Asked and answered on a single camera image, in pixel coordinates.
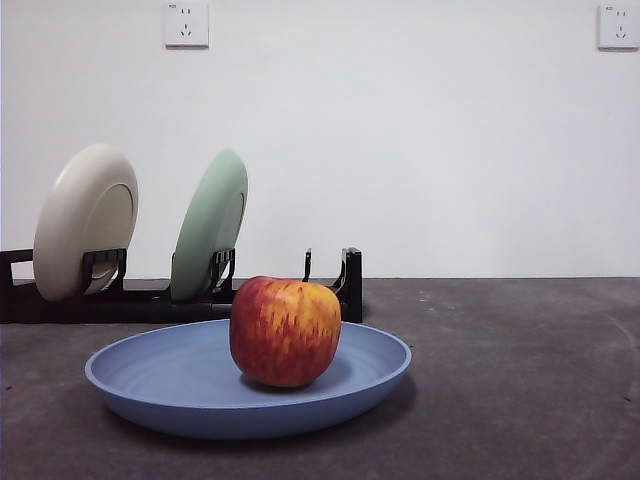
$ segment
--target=cream plate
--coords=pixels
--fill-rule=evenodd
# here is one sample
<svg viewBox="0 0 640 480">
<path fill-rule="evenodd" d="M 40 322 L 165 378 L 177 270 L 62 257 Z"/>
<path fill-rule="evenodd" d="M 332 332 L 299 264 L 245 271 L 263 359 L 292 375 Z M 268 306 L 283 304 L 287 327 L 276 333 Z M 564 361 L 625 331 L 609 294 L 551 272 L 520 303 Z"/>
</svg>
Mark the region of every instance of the cream plate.
<svg viewBox="0 0 640 480">
<path fill-rule="evenodd" d="M 138 213 L 138 184 L 129 161 L 109 145 L 91 145 L 66 165 L 40 212 L 33 273 L 49 301 L 76 295 L 85 252 L 127 248 Z M 116 262 L 94 266 L 86 294 L 109 284 Z"/>
</svg>

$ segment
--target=gray floor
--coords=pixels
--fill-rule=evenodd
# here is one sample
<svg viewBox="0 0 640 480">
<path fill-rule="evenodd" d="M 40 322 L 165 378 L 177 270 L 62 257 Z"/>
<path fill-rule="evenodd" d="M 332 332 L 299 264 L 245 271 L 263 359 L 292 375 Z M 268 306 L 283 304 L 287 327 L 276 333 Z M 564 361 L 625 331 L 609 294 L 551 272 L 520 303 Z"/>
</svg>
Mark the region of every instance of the gray floor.
<svg viewBox="0 0 640 480">
<path fill-rule="evenodd" d="M 4 325 L 2 478 L 640 478 L 640 279 L 366 280 L 364 298 L 408 375 L 359 418 L 269 441 L 103 407 L 84 362 L 157 325 Z"/>
</svg>

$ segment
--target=outlet faceplate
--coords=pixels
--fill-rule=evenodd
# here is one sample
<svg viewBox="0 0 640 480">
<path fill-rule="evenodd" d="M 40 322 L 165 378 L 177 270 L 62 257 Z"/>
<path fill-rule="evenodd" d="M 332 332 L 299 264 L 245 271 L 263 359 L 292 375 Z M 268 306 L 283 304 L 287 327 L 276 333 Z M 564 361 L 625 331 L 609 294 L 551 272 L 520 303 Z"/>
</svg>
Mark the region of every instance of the outlet faceplate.
<svg viewBox="0 0 640 480">
<path fill-rule="evenodd" d="M 600 5 L 598 48 L 640 47 L 640 13 L 635 4 L 610 2 Z"/>
<path fill-rule="evenodd" d="M 165 6 L 167 47 L 209 46 L 209 5 L 205 2 L 171 2 Z"/>
</svg>

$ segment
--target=green plate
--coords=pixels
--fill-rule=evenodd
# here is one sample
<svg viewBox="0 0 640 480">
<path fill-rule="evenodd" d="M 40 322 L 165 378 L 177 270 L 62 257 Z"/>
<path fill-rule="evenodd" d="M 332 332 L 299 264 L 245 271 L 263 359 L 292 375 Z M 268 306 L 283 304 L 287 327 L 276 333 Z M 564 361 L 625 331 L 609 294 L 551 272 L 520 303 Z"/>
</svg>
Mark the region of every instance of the green plate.
<svg viewBox="0 0 640 480">
<path fill-rule="evenodd" d="M 240 157 L 231 150 L 219 153 L 200 180 L 182 222 L 171 267 L 173 301 L 187 301 L 211 285 L 211 256 L 235 247 L 247 188 L 247 170 Z"/>
</svg>

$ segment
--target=red apple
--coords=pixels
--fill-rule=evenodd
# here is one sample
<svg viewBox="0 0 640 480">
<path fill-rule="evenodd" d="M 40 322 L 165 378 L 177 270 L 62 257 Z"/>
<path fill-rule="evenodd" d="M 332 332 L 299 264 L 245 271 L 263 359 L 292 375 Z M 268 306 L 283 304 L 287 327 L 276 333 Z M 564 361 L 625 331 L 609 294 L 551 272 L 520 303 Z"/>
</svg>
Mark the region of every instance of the red apple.
<svg viewBox="0 0 640 480">
<path fill-rule="evenodd" d="M 258 382 L 306 385 L 333 360 L 340 325 L 340 302 L 327 287 L 254 277 L 240 287 L 231 306 L 231 356 Z"/>
</svg>

